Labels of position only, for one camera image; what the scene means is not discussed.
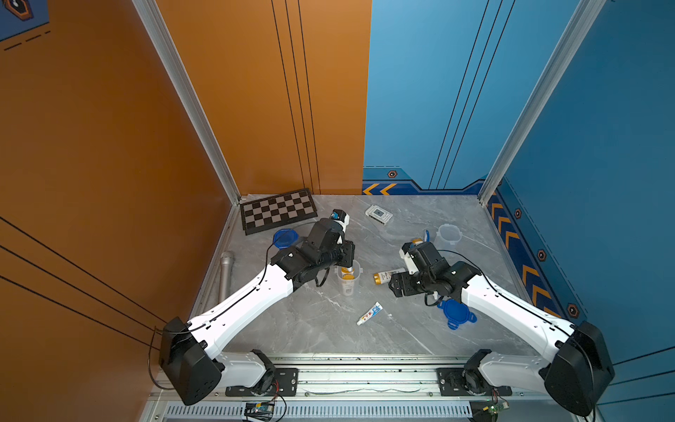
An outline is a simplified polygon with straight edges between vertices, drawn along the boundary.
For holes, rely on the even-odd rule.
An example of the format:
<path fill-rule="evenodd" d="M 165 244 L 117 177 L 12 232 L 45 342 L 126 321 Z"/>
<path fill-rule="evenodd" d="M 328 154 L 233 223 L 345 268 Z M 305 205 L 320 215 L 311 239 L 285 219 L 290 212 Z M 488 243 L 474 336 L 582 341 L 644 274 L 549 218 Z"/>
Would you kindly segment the white lotion bottle horizontal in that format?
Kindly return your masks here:
<path fill-rule="evenodd" d="M 378 286 L 388 284 L 394 275 L 404 274 L 407 270 L 405 268 L 398 268 L 394 270 L 381 271 L 374 274 L 374 283 Z"/>

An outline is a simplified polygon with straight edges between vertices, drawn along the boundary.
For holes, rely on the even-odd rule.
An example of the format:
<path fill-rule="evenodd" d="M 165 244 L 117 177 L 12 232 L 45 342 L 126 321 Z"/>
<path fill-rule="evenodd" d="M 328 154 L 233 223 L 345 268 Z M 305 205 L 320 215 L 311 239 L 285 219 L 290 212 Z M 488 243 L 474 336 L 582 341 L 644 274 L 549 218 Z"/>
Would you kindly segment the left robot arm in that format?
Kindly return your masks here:
<path fill-rule="evenodd" d="M 349 214 L 333 210 L 223 302 L 188 322 L 174 318 L 165 325 L 158 363 L 184 405 L 197 404 L 219 388 L 242 387 L 259 396 L 274 392 L 276 367 L 264 353 L 224 349 L 258 316 L 306 283 L 321 287 L 332 267 L 353 267 L 355 245 L 346 239 L 349 223 Z"/>

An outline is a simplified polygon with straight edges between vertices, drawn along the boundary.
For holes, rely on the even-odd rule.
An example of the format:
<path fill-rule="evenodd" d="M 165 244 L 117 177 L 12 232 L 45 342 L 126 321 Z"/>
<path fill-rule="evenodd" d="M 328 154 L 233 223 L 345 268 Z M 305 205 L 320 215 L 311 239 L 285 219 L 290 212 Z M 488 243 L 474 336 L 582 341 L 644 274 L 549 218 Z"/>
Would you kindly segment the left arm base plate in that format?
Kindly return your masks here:
<path fill-rule="evenodd" d="M 281 395 L 294 397 L 297 392 L 299 369 L 282 367 L 274 371 L 268 370 L 262 379 L 252 388 L 244 386 L 227 387 L 227 397 L 270 397 Z"/>

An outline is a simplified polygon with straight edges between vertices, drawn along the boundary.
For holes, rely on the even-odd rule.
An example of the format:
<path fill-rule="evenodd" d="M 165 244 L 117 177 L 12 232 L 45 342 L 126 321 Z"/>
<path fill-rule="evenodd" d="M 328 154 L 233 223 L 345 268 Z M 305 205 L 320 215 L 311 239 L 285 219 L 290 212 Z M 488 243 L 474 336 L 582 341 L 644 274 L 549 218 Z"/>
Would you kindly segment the toothpaste tube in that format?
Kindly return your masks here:
<path fill-rule="evenodd" d="M 357 325 L 361 326 L 367 323 L 370 319 L 376 316 L 380 311 L 383 310 L 383 306 L 379 302 L 376 302 L 358 321 Z"/>

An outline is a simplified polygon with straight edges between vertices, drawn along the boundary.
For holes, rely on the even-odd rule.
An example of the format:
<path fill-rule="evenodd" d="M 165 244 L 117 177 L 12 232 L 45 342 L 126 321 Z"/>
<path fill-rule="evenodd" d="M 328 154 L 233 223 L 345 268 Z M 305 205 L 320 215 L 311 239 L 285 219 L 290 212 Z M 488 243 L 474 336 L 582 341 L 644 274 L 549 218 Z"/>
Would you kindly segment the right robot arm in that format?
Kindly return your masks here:
<path fill-rule="evenodd" d="M 449 264 L 434 244 L 409 242 L 399 251 L 406 270 L 394 274 L 397 297 L 423 295 L 436 304 L 450 299 L 496 321 L 531 346 L 531 357 L 483 348 L 462 369 L 467 391 L 483 396 L 502 387 L 537 391 L 580 417 L 596 412 L 615 378 L 601 330 L 549 314 L 491 281 L 467 258 Z"/>

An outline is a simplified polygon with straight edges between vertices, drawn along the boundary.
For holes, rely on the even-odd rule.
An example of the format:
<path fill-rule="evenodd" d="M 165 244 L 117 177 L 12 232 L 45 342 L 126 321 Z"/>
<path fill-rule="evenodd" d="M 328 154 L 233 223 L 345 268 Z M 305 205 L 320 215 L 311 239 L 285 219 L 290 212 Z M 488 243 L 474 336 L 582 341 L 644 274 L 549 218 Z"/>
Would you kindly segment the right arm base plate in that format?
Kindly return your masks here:
<path fill-rule="evenodd" d="M 510 387 L 493 387 L 477 372 L 462 367 L 440 367 L 436 369 L 439 390 L 443 397 L 510 397 Z"/>

